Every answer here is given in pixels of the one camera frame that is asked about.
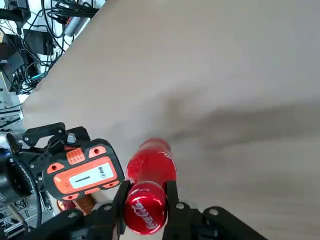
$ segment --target orange button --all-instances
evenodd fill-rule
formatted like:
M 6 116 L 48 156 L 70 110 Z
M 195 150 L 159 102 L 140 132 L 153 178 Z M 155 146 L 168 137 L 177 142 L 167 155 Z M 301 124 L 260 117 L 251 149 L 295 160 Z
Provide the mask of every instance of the orange button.
M 114 181 L 112 183 L 105 184 L 102 187 L 104 187 L 105 189 L 109 189 L 109 188 L 117 186 L 118 184 L 119 184 L 119 181 Z
M 47 173 L 47 174 L 52 174 L 52 173 L 54 173 L 54 172 L 56 172 L 56 171 L 59 171 L 59 170 L 63 169 L 64 167 L 65 167 L 65 166 L 62 165 L 61 163 L 56 162 L 56 163 L 51 164 L 51 165 L 47 168 L 46 173 Z
M 92 194 L 100 190 L 100 187 L 92 188 L 84 192 L 85 195 Z
M 107 152 L 106 148 L 104 146 L 95 146 L 94 148 L 91 148 L 89 151 L 89 158 L 94 158 L 96 156 L 99 156 L 101 154 L 105 154 Z
M 64 199 L 64 200 L 74 200 L 74 199 L 76 199 L 78 196 L 79 196 L 79 193 L 76 193 L 76 194 L 72 194 L 72 195 L 70 195 L 70 196 L 64 196 L 62 199 Z
M 76 148 L 75 150 L 68 151 L 66 153 L 66 158 L 71 165 L 75 165 L 86 160 L 85 155 L 80 147 Z

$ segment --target wooden table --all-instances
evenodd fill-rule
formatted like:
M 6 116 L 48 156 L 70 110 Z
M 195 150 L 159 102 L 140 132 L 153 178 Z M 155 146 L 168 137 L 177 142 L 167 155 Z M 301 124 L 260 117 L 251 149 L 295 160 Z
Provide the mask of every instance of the wooden table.
M 182 200 L 220 205 L 270 240 L 318 240 L 319 9 L 109 0 L 26 100 L 25 127 L 84 126 L 123 168 L 145 139 L 163 137 Z

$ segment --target red coca-cola bottle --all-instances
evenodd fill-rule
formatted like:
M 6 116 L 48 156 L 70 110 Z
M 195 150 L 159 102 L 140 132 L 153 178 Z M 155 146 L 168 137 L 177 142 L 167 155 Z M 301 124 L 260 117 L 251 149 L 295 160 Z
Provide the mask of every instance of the red coca-cola bottle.
M 157 232 L 167 219 L 166 182 L 177 180 L 169 144 L 159 138 L 145 141 L 130 160 L 126 178 L 133 183 L 124 205 L 124 221 L 134 232 Z

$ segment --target screw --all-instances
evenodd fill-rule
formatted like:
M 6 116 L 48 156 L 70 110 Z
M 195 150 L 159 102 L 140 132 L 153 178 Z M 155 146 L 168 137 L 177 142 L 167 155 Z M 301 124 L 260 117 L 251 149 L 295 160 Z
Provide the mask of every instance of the screw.
M 75 216 L 77 216 L 78 214 L 76 212 L 72 212 L 68 215 L 68 218 L 72 219 L 74 218 Z
M 217 216 L 219 214 L 218 210 L 214 209 L 214 208 L 211 208 L 209 210 L 209 213 L 213 216 Z
M 177 203 L 177 204 L 175 205 L 175 207 L 176 207 L 177 209 L 184 209 L 184 208 L 185 208 L 185 205 L 184 205 L 183 203 L 179 202 L 179 203 Z
M 110 206 L 110 205 L 107 205 L 107 206 L 105 206 L 103 209 L 104 209 L 105 211 L 108 211 L 108 210 L 111 209 L 111 206 Z

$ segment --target coca-cola logo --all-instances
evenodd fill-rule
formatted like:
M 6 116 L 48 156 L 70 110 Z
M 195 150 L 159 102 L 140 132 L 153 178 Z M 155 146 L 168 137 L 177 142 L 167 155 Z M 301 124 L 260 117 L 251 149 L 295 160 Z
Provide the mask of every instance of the coca-cola logo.
M 131 205 L 131 208 L 138 217 L 144 220 L 148 229 L 156 229 L 159 226 L 139 200 L 137 200 L 134 205 Z

